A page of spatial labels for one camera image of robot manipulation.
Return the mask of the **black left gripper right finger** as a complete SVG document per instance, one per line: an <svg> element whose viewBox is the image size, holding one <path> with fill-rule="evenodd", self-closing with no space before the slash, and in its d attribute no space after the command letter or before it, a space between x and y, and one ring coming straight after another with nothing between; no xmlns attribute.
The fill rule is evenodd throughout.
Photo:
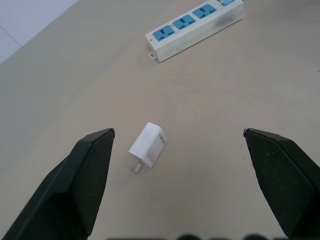
<svg viewBox="0 0 320 240"><path fill-rule="evenodd" d="M320 167L291 139L243 132L259 187L289 238L320 240Z"/></svg>

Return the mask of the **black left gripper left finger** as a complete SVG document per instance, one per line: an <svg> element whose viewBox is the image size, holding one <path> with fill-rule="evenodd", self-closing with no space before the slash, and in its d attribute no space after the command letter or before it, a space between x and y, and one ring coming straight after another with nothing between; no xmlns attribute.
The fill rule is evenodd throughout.
<svg viewBox="0 0 320 240"><path fill-rule="evenodd" d="M115 130L80 139L43 179L2 240L87 240L105 192Z"/></svg>

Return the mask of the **white plug adapter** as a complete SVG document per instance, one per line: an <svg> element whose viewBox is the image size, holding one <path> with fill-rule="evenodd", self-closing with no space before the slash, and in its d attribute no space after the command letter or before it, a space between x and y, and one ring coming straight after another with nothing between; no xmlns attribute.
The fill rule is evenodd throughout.
<svg viewBox="0 0 320 240"><path fill-rule="evenodd" d="M152 168L167 141L163 129L148 122L128 151L135 157L129 169L136 174L143 166Z"/></svg>

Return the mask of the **white power strip blue sockets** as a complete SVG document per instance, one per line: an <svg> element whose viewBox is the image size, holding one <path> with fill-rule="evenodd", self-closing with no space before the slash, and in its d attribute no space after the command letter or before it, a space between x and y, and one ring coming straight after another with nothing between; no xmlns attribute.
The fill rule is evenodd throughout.
<svg viewBox="0 0 320 240"><path fill-rule="evenodd" d="M159 63L244 17L243 0L207 0L145 35L149 57Z"/></svg>

